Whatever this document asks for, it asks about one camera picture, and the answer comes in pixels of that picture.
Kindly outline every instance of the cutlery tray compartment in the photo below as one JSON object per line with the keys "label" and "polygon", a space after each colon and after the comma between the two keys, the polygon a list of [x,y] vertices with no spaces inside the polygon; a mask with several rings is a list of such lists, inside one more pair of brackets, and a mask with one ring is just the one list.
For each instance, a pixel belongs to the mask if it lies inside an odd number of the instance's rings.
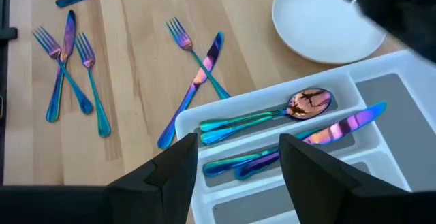
{"label": "cutlery tray compartment", "polygon": [[284,108],[295,92],[309,87],[324,88],[334,97],[329,110],[315,118],[278,118],[200,145],[191,201],[196,223],[298,223],[279,161],[244,181],[235,179],[234,170],[206,178],[202,166],[271,148],[281,133],[322,128],[380,101],[387,108],[375,122],[316,147],[406,191],[436,189],[436,93],[430,80],[436,80],[436,67],[405,50],[182,112],[176,120],[178,139],[199,131],[201,121]]}

